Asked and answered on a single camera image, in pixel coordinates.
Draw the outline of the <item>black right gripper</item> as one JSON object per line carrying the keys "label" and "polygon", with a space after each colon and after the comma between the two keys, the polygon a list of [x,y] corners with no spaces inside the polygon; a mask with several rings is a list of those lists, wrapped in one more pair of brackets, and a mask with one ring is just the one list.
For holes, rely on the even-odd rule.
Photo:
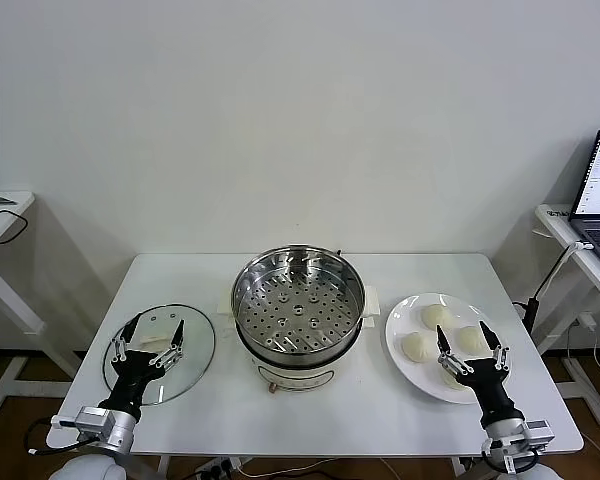
{"label": "black right gripper", "polygon": [[437,325],[438,363],[453,378],[457,378],[459,384],[474,392],[482,411],[481,425],[523,419],[523,413],[515,407],[502,384],[508,376],[510,349],[502,345],[499,337],[484,321],[480,321],[479,325],[491,349],[492,358],[464,362],[452,352],[443,329]]}

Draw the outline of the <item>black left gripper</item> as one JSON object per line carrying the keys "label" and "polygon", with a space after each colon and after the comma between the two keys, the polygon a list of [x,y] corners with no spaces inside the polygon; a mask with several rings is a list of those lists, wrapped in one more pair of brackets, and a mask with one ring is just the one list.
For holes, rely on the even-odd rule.
{"label": "black left gripper", "polygon": [[112,339],[114,356],[111,363],[118,378],[108,398],[98,404],[99,408],[140,412],[147,385],[165,376],[166,370],[176,365],[183,355],[184,325],[181,319],[168,348],[158,355],[130,349],[140,315],[129,320]]}

